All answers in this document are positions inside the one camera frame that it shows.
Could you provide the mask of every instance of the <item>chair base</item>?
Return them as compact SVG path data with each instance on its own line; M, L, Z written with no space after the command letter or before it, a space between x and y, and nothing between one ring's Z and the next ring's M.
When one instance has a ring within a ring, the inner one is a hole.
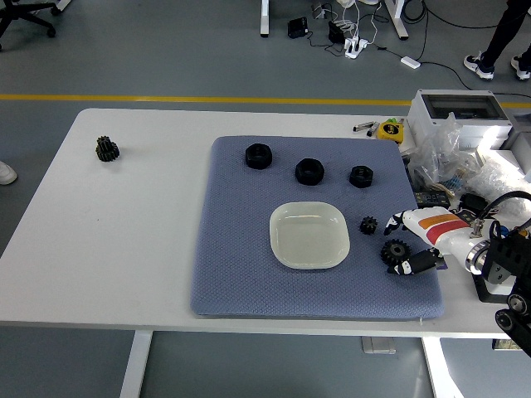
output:
M11 22L16 21L17 19L23 19L28 22L36 23L37 25L41 25L43 27L47 27L47 35L49 37L55 37L56 30L53 27L51 23L48 21L45 21L44 19L41 19L39 17L36 17L32 15L32 12L43 10L45 8L51 8L51 13L53 15L58 15L60 13L59 9L57 8L56 4L53 2L44 2L41 4L20 4L15 5L14 2L18 2L18 0L3 0L4 5L6 7L0 9L0 37L4 34L4 32L7 30L7 27L9 27L9 24Z

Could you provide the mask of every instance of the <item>desk leg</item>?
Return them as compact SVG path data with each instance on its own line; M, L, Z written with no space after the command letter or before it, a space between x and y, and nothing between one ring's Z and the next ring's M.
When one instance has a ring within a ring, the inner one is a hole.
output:
M269 36L269 0L262 0L260 36L262 37Z
M131 353L125 370L124 384L122 384L122 391L119 394L120 398L139 398L152 336L152 330L137 330L134 332L133 345L131 346Z
M448 372L440 338L423 337L422 346L430 372L433 396L435 398L464 398Z
M400 19L402 9L404 8L404 0L385 0L385 5L391 16L392 23L397 30L398 37L400 37L400 40L406 40L409 35L407 34L406 27L404 27L404 22Z
M72 0L61 0L57 3L57 8L62 12L71 1Z

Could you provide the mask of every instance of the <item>white bowl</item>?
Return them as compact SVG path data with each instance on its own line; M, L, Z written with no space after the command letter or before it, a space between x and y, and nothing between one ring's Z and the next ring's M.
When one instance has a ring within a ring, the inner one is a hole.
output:
M332 268L350 250L345 217L321 201L285 203L271 214L271 249L283 265L295 269Z

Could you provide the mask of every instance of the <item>blue mat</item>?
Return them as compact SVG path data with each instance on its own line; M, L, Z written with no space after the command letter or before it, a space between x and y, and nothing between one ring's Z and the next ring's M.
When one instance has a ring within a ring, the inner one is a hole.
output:
M248 168L245 150L265 143L273 163ZM295 179L295 165L316 158L324 179L308 187ZM371 187L348 182L352 167L374 171ZM345 216L347 258L332 269L291 269L270 247L273 210L291 201L324 201ZM427 246L408 231L383 236L389 217L417 207L397 145L345 138L223 137L212 158L192 281L192 310L199 315L284 318L413 319L443 313L436 271L409 277L387 273L383 244L398 238L413 253ZM378 220L374 235L358 227Z

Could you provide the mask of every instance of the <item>black gear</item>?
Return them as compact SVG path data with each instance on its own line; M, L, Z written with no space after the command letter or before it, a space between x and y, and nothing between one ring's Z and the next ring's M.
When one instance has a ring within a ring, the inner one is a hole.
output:
M102 162L112 162L119 156L118 146L111 143L109 137L99 137L97 143L96 153Z
M380 257L385 264L390 267L399 265L401 262L409 259L412 254L411 248L399 239L391 239L385 242L380 252Z
M372 235L378 226L376 218L367 216L363 218L362 223L359 225L359 230L365 235Z

